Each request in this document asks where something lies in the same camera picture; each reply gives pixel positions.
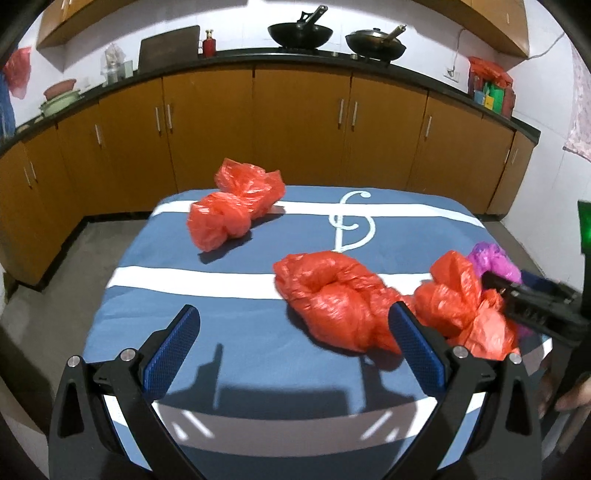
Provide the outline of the person hand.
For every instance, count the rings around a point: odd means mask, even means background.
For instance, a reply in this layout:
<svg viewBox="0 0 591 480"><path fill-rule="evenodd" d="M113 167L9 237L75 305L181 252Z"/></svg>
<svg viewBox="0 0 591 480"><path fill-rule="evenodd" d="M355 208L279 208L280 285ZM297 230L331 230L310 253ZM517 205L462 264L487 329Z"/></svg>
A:
<svg viewBox="0 0 591 480"><path fill-rule="evenodd" d="M538 391L538 414L543 418L550 406L551 397L557 389L557 382L550 368L544 367L544 375L540 381ZM590 414L590 373L582 374L575 385L564 395L560 396L555 404L558 412L573 411L581 414L586 419Z"/></svg>

